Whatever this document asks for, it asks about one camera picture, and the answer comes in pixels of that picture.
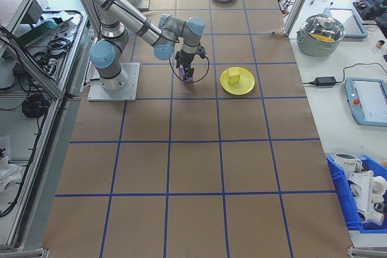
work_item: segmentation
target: power adapter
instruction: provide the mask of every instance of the power adapter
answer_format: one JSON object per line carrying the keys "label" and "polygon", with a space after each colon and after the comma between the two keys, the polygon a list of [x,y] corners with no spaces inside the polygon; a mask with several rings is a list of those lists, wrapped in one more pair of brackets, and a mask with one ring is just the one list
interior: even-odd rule
{"label": "power adapter", "polygon": [[337,83],[338,81],[336,81],[335,77],[317,77],[314,81],[305,84],[314,86],[334,86]]}

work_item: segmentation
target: purple object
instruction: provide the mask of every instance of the purple object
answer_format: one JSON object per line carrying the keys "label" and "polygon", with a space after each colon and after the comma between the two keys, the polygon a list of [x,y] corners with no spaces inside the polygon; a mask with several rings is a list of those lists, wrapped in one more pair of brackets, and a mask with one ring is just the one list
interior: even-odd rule
{"label": "purple object", "polygon": [[190,77],[187,80],[184,79],[184,70],[183,70],[183,68],[179,68],[179,79],[181,81],[183,81],[184,83],[192,83],[194,81],[193,77]]}

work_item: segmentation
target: pot handle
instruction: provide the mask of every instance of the pot handle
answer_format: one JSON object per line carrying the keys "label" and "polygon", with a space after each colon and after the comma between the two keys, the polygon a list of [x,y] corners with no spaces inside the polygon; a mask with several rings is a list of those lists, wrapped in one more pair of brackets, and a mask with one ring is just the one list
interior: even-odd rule
{"label": "pot handle", "polygon": [[297,41],[302,43],[304,41],[304,34],[301,34],[301,30],[297,31]]}

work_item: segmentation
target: paper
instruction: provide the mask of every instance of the paper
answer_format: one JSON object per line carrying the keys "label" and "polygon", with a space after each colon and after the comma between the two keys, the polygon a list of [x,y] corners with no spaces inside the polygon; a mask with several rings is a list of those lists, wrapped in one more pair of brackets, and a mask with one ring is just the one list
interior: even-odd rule
{"label": "paper", "polygon": [[8,156],[9,160],[11,160],[11,142],[10,142],[9,135],[0,137],[0,150],[3,150],[3,149],[5,149],[3,156]]}

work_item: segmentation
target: cooking pot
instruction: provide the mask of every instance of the cooking pot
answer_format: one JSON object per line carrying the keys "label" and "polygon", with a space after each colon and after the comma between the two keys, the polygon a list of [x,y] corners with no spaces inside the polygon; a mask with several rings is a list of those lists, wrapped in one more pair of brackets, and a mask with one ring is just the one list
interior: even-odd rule
{"label": "cooking pot", "polygon": [[310,16],[297,31],[300,50],[313,57],[324,57],[333,53],[343,38],[344,26],[335,18],[326,15]]}

